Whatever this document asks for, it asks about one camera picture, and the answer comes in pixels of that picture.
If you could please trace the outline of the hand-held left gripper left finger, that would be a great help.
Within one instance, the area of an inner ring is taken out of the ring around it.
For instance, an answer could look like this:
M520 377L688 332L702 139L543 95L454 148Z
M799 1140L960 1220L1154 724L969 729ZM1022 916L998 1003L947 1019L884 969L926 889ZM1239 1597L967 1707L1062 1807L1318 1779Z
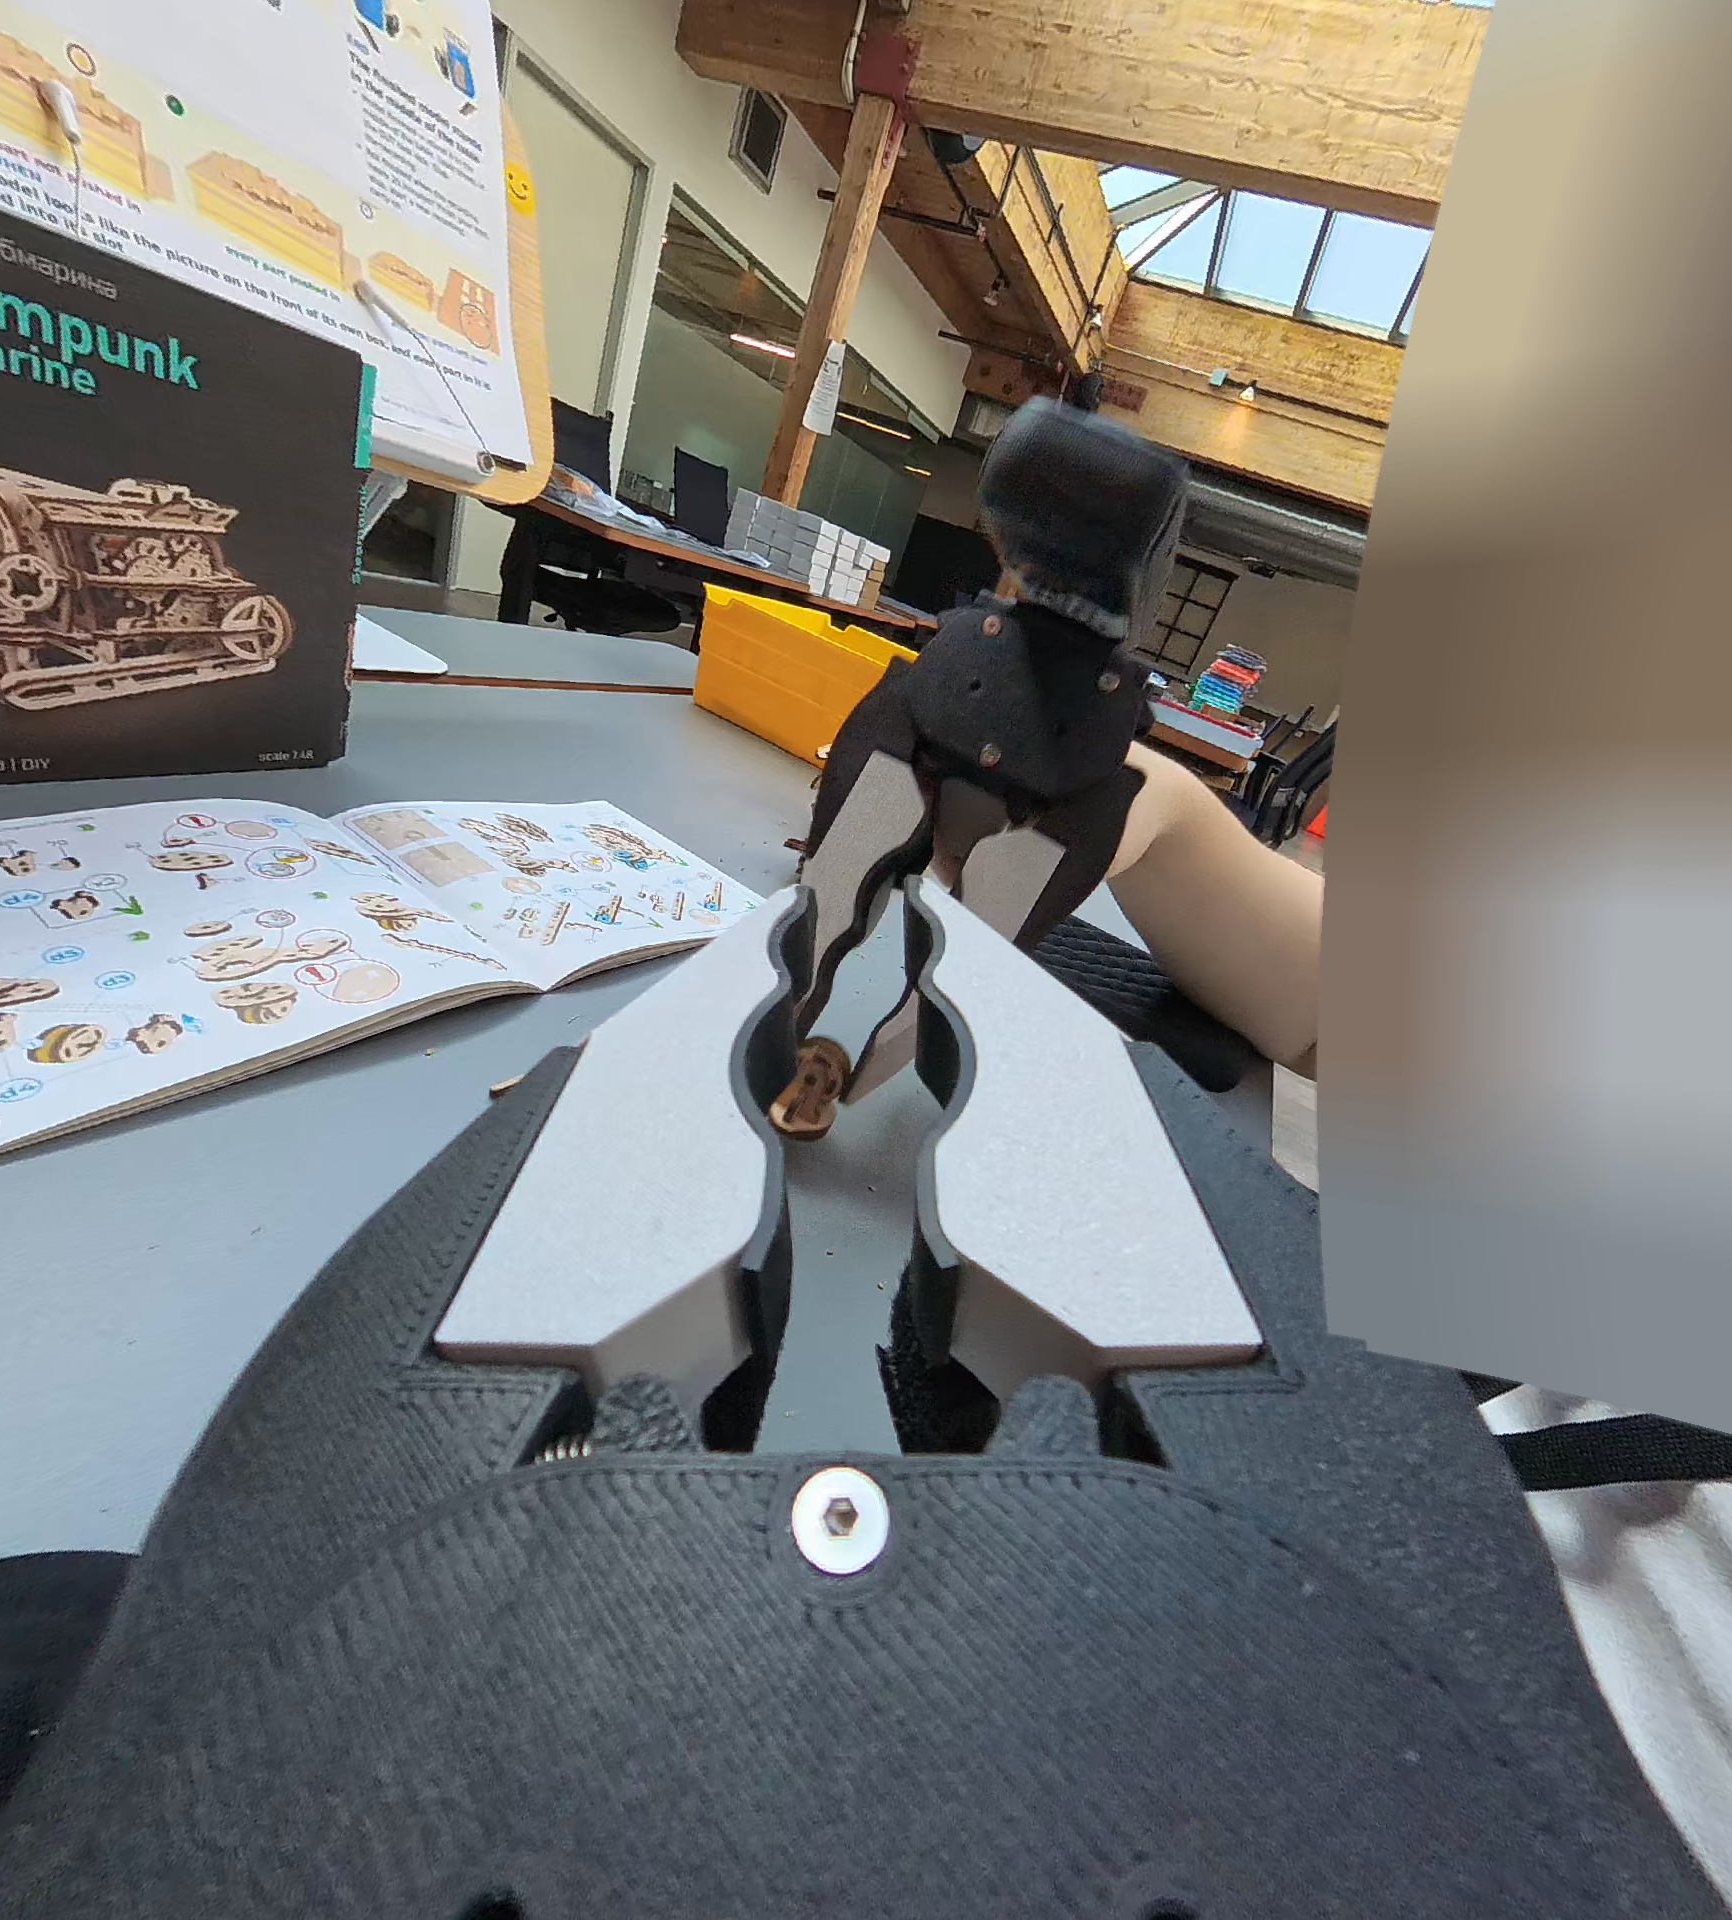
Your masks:
M811 971L805 886L761 900L603 1019L464 1269L433 1342L543 1364L592 1398L660 1376L710 1447L752 1447L790 1310L783 1143Z

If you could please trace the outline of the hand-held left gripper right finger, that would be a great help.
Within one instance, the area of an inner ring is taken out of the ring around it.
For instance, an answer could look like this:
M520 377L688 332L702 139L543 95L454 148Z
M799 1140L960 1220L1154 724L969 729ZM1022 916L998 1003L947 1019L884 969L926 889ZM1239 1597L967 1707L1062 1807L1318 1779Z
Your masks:
M931 880L903 886L919 1146L898 1441L984 1447L1030 1380L1233 1370L1265 1336L1118 1025Z

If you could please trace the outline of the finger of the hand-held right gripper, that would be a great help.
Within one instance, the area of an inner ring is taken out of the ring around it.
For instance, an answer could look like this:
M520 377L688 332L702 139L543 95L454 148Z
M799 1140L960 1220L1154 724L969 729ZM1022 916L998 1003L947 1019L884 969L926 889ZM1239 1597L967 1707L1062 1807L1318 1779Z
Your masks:
M810 898L810 971L793 1039L811 1039L843 961L870 938L892 889L926 867L946 778L871 749L830 826L797 865Z
M969 779L937 787L923 873L999 935L1018 940L1063 854L1036 826L1014 826L998 793ZM868 1035L842 1102L853 1106L893 1078L911 1060L916 1037L918 992L906 985Z

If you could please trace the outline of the small wooden model part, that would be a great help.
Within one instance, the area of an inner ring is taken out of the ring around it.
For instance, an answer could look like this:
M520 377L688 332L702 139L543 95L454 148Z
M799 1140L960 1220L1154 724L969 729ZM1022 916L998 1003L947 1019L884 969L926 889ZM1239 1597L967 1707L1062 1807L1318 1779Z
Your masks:
M828 1035L810 1035L796 1050L791 1078L767 1110L783 1140L825 1140L843 1104L853 1065L847 1050Z

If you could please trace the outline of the person's right forearm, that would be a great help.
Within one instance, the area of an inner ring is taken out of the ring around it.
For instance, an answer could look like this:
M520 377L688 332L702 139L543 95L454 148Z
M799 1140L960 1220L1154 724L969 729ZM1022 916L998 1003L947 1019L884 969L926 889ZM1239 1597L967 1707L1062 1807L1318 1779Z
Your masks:
M1135 741L1108 889L1167 980L1265 1060L1315 1079L1323 878L1248 834L1189 768Z

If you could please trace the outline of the black model kit box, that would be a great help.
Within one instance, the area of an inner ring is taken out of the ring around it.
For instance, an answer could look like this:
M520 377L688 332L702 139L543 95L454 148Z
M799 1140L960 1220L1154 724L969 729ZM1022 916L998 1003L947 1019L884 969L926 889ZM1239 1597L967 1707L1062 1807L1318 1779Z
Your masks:
M371 386L0 208L0 783L343 755Z

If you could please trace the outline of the yellow plastic bin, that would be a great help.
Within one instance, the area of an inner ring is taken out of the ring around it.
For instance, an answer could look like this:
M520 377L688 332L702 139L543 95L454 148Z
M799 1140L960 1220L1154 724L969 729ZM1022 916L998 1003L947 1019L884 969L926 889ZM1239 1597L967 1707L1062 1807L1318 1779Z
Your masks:
M703 587L691 702L810 765L903 643L777 597Z

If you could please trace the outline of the stack of small white boxes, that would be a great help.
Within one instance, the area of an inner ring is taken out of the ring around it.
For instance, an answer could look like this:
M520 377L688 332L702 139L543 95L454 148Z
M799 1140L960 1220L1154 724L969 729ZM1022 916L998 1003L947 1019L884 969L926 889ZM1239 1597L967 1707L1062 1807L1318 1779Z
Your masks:
M804 507L740 487L727 517L724 551L764 566L815 597L877 608L890 547Z

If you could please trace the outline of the long wooden desk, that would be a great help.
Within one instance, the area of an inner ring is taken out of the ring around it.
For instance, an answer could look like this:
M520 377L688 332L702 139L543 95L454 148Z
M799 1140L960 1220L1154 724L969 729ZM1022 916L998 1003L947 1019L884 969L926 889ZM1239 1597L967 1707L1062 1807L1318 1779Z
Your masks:
M643 558L668 572L683 572L700 582L737 583L744 591L805 605L853 623L893 634L931 634L940 616L908 605L890 595L873 603L855 603L811 589L805 582L760 561L748 561L733 551L665 531L645 531L620 523L616 517L593 516L577 504L540 495L523 501L488 500L495 514L508 516L520 530L540 534L551 527L551 539L577 537L598 542L625 555Z

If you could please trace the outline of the open instruction booklet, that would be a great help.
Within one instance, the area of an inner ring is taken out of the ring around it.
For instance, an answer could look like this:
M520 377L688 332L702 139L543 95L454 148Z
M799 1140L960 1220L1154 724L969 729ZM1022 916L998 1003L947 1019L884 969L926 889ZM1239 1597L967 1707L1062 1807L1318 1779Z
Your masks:
M2 819L0 1154L685 952L756 906L603 799Z

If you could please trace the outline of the wooden support column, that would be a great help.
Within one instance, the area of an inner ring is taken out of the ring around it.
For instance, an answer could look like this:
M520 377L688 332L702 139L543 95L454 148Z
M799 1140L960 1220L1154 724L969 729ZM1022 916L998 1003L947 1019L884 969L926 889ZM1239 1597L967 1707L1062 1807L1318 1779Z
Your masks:
M805 410L832 344L847 337L881 203L902 153L902 136L903 113L895 99L875 93L857 98L760 485L760 493L788 507L801 500L814 452Z

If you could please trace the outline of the white flat sheet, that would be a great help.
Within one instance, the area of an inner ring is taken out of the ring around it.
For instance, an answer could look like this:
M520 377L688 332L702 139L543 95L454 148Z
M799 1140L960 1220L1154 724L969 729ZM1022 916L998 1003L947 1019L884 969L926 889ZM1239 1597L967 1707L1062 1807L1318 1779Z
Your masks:
M380 623L359 608L349 625L349 676L374 680L441 680L447 662L410 638Z

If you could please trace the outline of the wooden display board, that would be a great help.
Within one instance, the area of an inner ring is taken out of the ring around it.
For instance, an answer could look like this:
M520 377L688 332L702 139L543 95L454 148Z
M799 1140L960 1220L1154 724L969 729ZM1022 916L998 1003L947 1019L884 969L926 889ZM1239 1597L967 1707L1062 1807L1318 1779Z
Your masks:
M500 101L500 131L501 131L501 155L505 155L509 145L520 148L526 155L522 131L516 119L516 110L508 101ZM395 441L388 431L388 422L382 420L380 412L374 412L371 437L370 437L370 453L371 453L370 469L390 474L403 482L436 485L444 491L462 493L465 498L474 498L484 504L533 501L543 489L551 472L556 440L554 440L554 425L551 425L551 379L549 379L548 341L546 341L538 208L531 217L516 217L512 215L509 208L505 208L505 225L508 225L508 288L509 288L509 307L512 307L509 327L513 337L513 366L518 371L520 394L523 401L523 418L526 418L528 440L529 440L533 460L523 467L513 467L509 464L495 462L493 467L488 474L480 475L478 482L468 483L457 474L413 464L410 460L411 443L403 440Z

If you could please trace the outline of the printed instruction sheet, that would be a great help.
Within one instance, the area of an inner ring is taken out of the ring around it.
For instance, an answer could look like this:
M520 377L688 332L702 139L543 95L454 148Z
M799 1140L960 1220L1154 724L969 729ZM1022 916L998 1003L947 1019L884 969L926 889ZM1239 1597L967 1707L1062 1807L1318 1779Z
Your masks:
M531 464L484 1L0 1L0 208L375 370L388 443Z

